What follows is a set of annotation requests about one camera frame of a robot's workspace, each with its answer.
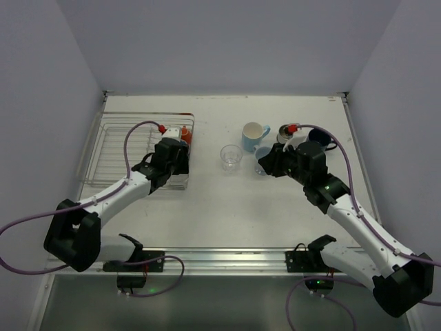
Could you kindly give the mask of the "light blue mug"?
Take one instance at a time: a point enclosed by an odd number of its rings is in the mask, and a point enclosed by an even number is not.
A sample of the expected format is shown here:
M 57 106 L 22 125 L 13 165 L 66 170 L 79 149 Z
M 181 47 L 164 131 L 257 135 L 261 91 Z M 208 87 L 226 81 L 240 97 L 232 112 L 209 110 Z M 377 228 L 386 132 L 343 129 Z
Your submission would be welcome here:
M 259 146 L 261 141 L 269 134 L 271 128 L 262 126 L 256 122 L 249 122 L 242 129 L 242 148 L 246 152 L 253 152 L 255 146 Z

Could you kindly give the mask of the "dark blue mug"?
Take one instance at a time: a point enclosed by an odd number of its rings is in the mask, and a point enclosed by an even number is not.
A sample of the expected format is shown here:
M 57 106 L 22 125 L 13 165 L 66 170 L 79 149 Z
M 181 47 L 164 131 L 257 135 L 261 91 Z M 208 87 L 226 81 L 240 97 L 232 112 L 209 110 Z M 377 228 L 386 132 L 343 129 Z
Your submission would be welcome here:
M 326 132 L 316 128 L 309 131 L 307 141 L 318 143 L 323 151 L 334 150 L 338 147 L 336 142 Z

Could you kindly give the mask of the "clear glass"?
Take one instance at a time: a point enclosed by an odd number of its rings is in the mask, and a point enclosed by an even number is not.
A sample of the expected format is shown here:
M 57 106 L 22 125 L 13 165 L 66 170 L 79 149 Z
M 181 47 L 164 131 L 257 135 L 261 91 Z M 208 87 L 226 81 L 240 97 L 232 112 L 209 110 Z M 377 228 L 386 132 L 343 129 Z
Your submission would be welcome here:
M 237 145 L 226 145 L 220 151 L 222 166 L 226 172 L 234 172 L 239 169 L 243 158 L 243 151 Z

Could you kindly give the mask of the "beige brown-striped cup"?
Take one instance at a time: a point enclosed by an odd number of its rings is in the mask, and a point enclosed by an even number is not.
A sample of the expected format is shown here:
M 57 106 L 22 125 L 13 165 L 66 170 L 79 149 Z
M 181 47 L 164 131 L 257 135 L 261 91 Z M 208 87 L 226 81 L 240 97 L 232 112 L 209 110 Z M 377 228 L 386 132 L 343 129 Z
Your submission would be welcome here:
M 284 124 L 278 129 L 277 142 L 286 143 L 291 139 L 292 133 L 289 131 L 289 124 Z

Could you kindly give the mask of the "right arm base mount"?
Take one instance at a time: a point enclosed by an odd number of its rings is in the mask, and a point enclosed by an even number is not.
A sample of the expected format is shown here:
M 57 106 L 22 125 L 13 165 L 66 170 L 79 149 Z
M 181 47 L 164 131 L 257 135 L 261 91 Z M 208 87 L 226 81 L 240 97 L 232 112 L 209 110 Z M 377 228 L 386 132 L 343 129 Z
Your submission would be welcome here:
M 320 254 L 309 251 L 304 243 L 299 243 L 293 250 L 285 251 L 285 264 L 288 273 L 301 273 L 306 278 L 310 274 L 324 274 L 333 277 L 337 269 L 324 264 Z M 305 287 L 313 293 L 327 295 L 334 288 L 334 282 L 329 280 L 304 281 Z

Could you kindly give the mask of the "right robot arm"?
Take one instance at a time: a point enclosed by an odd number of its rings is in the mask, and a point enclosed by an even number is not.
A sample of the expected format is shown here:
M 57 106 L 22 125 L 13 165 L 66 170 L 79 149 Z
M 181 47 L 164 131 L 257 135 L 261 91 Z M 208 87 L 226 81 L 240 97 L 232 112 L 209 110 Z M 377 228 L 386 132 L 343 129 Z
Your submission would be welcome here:
M 298 182 L 308 202 L 364 250 L 364 254 L 353 252 L 323 235 L 307 246 L 305 259 L 311 267 L 344 272 L 368 288 L 392 317 L 400 317 L 432 293 L 434 261 L 425 253 L 416 255 L 365 212 L 350 188 L 329 173 L 326 155 L 317 143 L 304 142 L 297 148 L 276 143 L 258 163 L 270 176 Z

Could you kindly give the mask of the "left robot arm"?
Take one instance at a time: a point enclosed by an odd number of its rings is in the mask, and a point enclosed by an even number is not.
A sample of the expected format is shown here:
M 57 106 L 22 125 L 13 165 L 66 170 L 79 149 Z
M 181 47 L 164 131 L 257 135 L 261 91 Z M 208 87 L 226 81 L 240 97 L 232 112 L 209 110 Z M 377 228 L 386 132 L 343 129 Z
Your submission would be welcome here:
M 141 265 L 142 243 L 126 234 L 103 236 L 103 226 L 134 202 L 163 187 L 171 177 L 188 172 L 188 145 L 173 138 L 161 139 L 153 153 L 115 184 L 79 202 L 62 201 L 52 218 L 44 249 L 77 272 L 99 261 Z

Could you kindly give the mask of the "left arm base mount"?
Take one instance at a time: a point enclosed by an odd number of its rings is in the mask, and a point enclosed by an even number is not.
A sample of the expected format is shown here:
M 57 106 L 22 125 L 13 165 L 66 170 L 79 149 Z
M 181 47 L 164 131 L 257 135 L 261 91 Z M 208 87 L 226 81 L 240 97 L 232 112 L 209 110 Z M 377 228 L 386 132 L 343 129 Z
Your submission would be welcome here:
M 117 273 L 116 286 L 120 290 L 141 289 L 145 286 L 149 273 L 163 271 L 164 256 L 164 251 L 141 250 L 136 252 L 128 262 L 105 262 L 103 271 Z

